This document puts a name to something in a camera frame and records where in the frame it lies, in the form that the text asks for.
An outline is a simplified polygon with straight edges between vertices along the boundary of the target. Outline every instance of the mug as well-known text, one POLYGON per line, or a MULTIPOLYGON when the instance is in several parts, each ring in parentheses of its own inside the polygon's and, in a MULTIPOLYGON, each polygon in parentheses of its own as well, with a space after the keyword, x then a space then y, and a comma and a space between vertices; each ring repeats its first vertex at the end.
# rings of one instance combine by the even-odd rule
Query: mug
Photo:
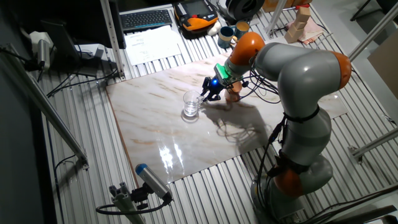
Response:
POLYGON ((218 32, 218 42, 219 47, 226 49, 231 43, 232 37, 234 36, 234 29, 224 26, 218 32))
POLYGON ((246 21, 239 21, 235 25, 234 36, 239 40, 245 33, 249 32, 250 25, 246 21))

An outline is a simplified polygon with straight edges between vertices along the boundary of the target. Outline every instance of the marble surface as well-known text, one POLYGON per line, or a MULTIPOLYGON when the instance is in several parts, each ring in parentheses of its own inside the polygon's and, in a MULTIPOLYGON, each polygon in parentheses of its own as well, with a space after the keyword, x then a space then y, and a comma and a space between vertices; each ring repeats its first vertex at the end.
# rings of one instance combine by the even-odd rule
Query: marble surface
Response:
MULTIPOLYGON (((198 116, 184 117, 185 92, 201 92, 205 77, 229 53, 106 87, 131 164, 146 163, 163 181, 171 182, 263 146, 283 117, 282 105, 263 102, 255 94, 241 102, 204 103, 198 116)), ((250 90, 244 88, 241 95, 250 90)), ((278 101, 268 93, 265 99, 278 101)), ((336 94, 319 105, 331 118, 347 113, 336 94)))

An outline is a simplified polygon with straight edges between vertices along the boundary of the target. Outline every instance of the glass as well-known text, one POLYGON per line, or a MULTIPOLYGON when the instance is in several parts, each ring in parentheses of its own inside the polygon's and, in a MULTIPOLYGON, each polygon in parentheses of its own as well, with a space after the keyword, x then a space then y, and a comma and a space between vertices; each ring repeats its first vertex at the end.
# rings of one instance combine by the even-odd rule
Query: glass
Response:
POLYGON ((197 91, 188 91, 184 94, 184 114, 195 116, 198 113, 198 107, 201 103, 201 96, 197 91))

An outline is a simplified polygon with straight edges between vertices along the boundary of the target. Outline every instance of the keyboard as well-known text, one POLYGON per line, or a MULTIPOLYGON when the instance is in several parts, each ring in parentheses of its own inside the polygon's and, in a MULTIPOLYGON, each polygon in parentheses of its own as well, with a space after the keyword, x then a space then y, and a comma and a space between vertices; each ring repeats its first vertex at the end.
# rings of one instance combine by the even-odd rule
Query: keyboard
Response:
POLYGON ((166 9, 135 12, 120 15, 120 17, 122 20, 123 31, 149 29, 172 23, 169 12, 166 9))

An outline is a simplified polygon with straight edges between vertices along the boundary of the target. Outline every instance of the paper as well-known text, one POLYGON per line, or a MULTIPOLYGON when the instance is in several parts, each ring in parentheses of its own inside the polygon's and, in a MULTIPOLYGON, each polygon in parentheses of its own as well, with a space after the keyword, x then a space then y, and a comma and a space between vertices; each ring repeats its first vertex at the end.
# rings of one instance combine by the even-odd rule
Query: paper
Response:
POLYGON ((126 51, 131 65, 180 54, 180 39, 170 26, 125 36, 126 51))

